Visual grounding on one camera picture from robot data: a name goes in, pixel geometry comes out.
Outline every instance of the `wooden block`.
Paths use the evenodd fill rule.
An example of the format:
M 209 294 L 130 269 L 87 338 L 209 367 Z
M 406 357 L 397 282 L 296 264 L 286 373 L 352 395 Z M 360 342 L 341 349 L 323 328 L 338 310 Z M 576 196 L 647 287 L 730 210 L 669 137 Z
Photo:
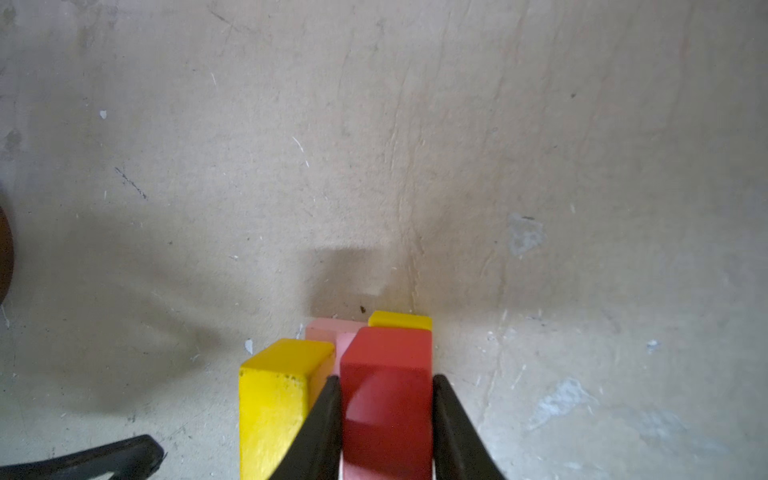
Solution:
M 266 480 L 333 369 L 328 342 L 281 339 L 240 367 L 240 478 Z
M 422 329 L 432 331 L 432 319 L 428 316 L 409 315 L 407 313 L 393 313 L 375 311 L 368 318 L 368 326 L 388 326 L 402 329 Z
M 366 327 L 341 358 L 344 475 L 432 478 L 432 332 Z
M 333 375 L 339 375 L 339 362 L 346 351 L 346 347 L 355 338 L 358 330 L 366 326 L 363 322 L 351 320 L 318 318 L 314 319 L 304 329 L 304 338 L 331 342 L 336 347 L 336 363 L 333 365 Z

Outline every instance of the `brown round object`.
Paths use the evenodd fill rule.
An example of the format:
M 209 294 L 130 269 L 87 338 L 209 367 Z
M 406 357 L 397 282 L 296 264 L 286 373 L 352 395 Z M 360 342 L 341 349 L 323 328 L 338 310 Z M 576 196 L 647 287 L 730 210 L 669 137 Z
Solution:
M 13 237 L 5 212 L 0 208 L 0 303 L 11 286 L 13 276 Z

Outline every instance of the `gray surface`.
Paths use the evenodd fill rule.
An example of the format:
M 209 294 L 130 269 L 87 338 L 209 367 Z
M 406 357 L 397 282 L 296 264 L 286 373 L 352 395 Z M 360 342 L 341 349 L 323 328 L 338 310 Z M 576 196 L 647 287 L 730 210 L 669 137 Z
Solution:
M 0 463 L 236 478 L 244 341 L 362 305 L 510 479 L 768 475 L 765 2 L 0 3 Z

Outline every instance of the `yellow block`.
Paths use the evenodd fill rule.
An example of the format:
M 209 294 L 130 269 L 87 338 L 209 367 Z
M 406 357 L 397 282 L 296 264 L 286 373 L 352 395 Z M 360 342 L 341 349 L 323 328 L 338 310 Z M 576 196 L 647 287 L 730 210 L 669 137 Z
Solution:
M 368 326 L 390 326 L 401 329 L 429 330 L 431 332 L 432 319 L 428 316 L 376 311 L 368 319 Z
M 332 343 L 281 339 L 240 367 L 240 478 L 272 475 L 333 371 Z

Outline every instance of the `red block front face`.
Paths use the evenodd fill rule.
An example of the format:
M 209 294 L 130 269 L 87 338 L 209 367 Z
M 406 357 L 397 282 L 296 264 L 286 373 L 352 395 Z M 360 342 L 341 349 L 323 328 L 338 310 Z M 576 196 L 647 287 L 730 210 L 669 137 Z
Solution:
M 341 390 L 345 478 L 432 478 L 432 332 L 361 329 Z

